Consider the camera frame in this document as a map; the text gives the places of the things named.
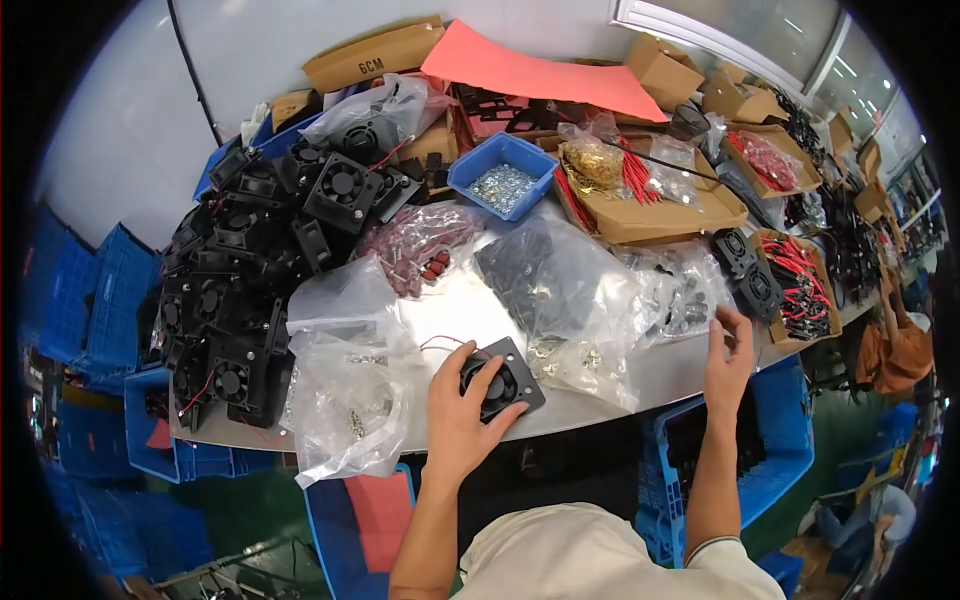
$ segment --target pink sheet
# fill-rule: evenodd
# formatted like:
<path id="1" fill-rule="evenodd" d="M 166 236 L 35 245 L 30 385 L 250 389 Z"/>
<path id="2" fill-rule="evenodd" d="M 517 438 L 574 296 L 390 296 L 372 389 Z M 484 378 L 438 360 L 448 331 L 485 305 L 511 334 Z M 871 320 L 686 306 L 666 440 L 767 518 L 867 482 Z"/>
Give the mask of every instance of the pink sheet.
<path id="1" fill-rule="evenodd" d="M 420 71 L 452 82 L 526 98 L 583 102 L 655 122 L 666 121 L 625 66 L 586 66 L 508 50 L 453 21 Z"/>
<path id="2" fill-rule="evenodd" d="M 367 569 L 371 573 L 389 573 L 414 513 L 406 476 L 357 475 L 345 479 L 344 484 L 360 529 Z"/>

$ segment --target green floor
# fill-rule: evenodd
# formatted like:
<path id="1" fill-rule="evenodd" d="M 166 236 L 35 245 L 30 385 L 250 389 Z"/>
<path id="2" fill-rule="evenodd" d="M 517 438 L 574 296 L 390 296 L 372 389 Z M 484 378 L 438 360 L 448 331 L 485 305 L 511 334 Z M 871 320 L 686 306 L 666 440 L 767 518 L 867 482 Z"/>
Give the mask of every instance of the green floor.
<path id="1" fill-rule="evenodd" d="M 752 558 L 777 550 L 794 537 L 814 496 L 831 491 L 839 459 L 874 435 L 881 408 L 876 396 L 861 405 L 853 404 L 849 394 L 816 398 L 816 460 L 779 502 L 744 530 L 742 539 Z M 301 598 L 326 598 L 323 572 L 305 547 L 312 538 L 294 474 L 278 466 L 233 480 L 206 477 L 179 486 L 152 480 L 150 488 L 168 491 L 182 504 L 204 512 L 216 556 L 250 555 L 229 570 L 237 581 L 271 595 L 295 590 Z M 196 582 L 180 588 L 191 594 L 182 597 L 197 597 Z"/>

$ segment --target worker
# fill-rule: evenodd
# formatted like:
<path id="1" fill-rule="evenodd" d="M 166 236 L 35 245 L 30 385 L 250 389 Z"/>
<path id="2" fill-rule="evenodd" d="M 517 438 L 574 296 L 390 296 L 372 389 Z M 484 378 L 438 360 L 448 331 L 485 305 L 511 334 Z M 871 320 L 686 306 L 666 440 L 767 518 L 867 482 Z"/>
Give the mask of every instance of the worker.
<path id="1" fill-rule="evenodd" d="M 922 313 L 906 312 L 897 275 L 887 268 L 880 269 L 880 304 L 880 320 L 868 324 L 863 332 L 856 381 L 872 384 L 878 393 L 892 399 L 909 399 L 914 384 L 933 368 L 930 319 Z"/>
<path id="2" fill-rule="evenodd" d="M 475 349 L 473 342 L 457 348 L 430 384 L 426 465 L 390 573 L 390 598 L 448 596 L 457 568 L 460 485 L 527 408 L 518 402 L 490 424 L 480 422 L 481 402 L 503 359 L 487 361 L 461 396 L 460 369 Z M 477 534 L 460 561 L 464 586 L 456 598 L 783 598 L 739 539 L 736 411 L 753 369 L 750 320 L 718 308 L 709 325 L 707 433 L 686 507 L 685 569 L 654 564 L 629 521 L 592 504 L 560 504 L 501 516 Z"/>

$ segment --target orange clothing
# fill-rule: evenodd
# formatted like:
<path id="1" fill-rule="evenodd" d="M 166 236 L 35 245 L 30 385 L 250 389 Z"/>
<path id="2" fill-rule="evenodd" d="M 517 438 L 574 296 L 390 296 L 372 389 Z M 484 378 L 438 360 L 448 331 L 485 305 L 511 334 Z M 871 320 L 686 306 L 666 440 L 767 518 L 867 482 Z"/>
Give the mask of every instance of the orange clothing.
<path id="1" fill-rule="evenodd" d="M 867 325 L 856 359 L 857 383 L 871 383 L 881 394 L 894 394 L 917 383 L 933 368 L 933 339 L 913 322 L 900 328 L 891 344 L 886 330 Z"/>

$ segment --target workbench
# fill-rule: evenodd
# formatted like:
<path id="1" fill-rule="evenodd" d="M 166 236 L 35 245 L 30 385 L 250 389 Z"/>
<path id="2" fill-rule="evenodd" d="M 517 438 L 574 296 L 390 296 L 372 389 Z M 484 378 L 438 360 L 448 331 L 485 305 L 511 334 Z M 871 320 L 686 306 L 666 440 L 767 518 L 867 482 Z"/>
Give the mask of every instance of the workbench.
<path id="1" fill-rule="evenodd" d="M 534 207 L 527 218 L 533 215 L 565 220 L 552 192 Z M 488 228 L 474 240 L 474 250 L 483 248 L 517 226 L 516 223 L 491 219 Z M 750 223 L 744 227 L 744 232 L 748 235 L 754 230 L 756 227 Z M 915 269 L 912 273 L 904 273 L 904 283 L 912 281 L 911 275 L 915 274 Z M 878 302 L 879 292 L 874 290 L 869 298 L 860 304 L 845 306 L 840 311 L 843 325 L 852 322 Z M 398 300 L 397 304 L 401 320 L 418 345 L 442 334 L 463 341 L 475 340 L 480 348 L 510 336 L 518 348 L 526 347 L 526 336 L 470 265 L 451 266 L 437 285 L 425 291 L 420 299 Z M 766 327 L 758 327 L 756 324 L 754 342 L 757 371 L 816 343 L 813 341 L 795 344 L 785 349 L 783 345 L 774 345 Z M 423 356 L 435 371 L 456 346 L 456 343 L 448 340 L 435 340 L 423 349 Z M 653 346 L 631 354 L 628 357 L 628 369 L 639 397 L 637 412 L 700 394 L 704 390 L 707 347 L 708 336 L 703 335 L 672 344 Z M 542 389 L 546 404 L 538 411 L 521 417 L 507 431 L 504 440 L 566 431 L 629 414 L 626 410 L 597 397 L 546 386 L 542 386 Z M 279 414 L 286 390 L 277 390 L 276 394 L 275 405 Z M 175 415 L 177 408 L 173 404 L 173 393 L 170 398 L 170 413 Z M 413 407 L 410 430 L 402 445 L 403 452 L 423 452 L 427 447 L 425 391 L 420 400 L 421 402 Z M 269 430 L 254 430 L 245 423 L 228 420 L 227 405 L 224 402 L 215 403 L 212 412 L 202 420 L 196 433 L 190 433 L 181 427 L 177 419 L 172 419 L 170 423 L 170 434 L 174 438 L 206 444 L 294 452 L 293 434 L 287 432 L 281 435 L 282 431 L 279 425 L 274 425 Z"/>

